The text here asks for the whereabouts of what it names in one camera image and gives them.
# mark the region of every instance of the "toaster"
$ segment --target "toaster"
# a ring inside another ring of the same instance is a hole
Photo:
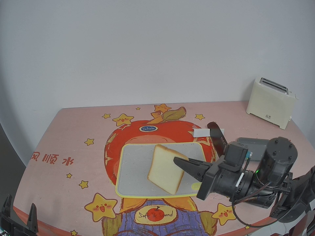
[[[297,97],[287,87],[266,78],[256,78],[246,112],[285,129]]]

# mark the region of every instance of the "cartoon girl illustration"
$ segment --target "cartoon girl illustration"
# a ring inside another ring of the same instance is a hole
[[[117,128],[108,138],[104,149],[104,164],[108,177],[116,184],[120,152],[125,144],[159,144],[198,142],[203,147],[206,160],[215,160],[215,149],[207,138],[194,138],[195,124],[179,120],[186,115],[181,107],[169,110],[165,104],[155,105],[152,120],[138,120]],[[152,132],[142,127],[153,124]],[[115,218],[102,219],[104,236],[212,236],[217,229],[217,219],[209,211],[198,211],[191,197],[164,199],[123,198]]]

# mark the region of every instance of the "toaster slot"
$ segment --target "toaster slot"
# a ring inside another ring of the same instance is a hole
[[[285,94],[289,94],[288,89],[285,86],[280,85],[280,84],[278,84],[276,82],[273,82],[271,80],[268,80],[266,78],[261,78],[260,83],[263,84],[263,85],[266,85],[267,87],[270,87],[272,89],[275,89],[275,90],[278,90],[280,92],[283,92]]]

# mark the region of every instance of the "table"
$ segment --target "table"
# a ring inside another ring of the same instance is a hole
[[[211,121],[225,129],[228,142],[238,137],[290,139],[299,153],[291,170],[294,177],[314,165],[315,151],[293,121],[282,130],[247,114],[246,107],[247,102],[212,102],[61,109],[29,161],[14,210],[26,222],[35,203],[39,236],[252,233],[256,229],[238,222],[231,213],[231,203],[222,195],[212,193],[202,201],[196,197],[120,198],[115,192],[125,144],[198,142],[207,161],[215,160],[211,139],[192,137],[193,128],[206,128]],[[253,163],[249,168],[255,170],[256,166]],[[169,215],[158,221],[146,216],[137,219],[148,206]],[[254,225],[273,221],[268,217],[270,209],[246,203],[236,206],[239,216]]]

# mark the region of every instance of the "bread slice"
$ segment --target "bread slice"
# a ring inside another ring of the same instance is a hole
[[[175,195],[184,171],[174,163],[174,157],[188,160],[188,157],[161,144],[154,147],[151,168],[148,180]]]

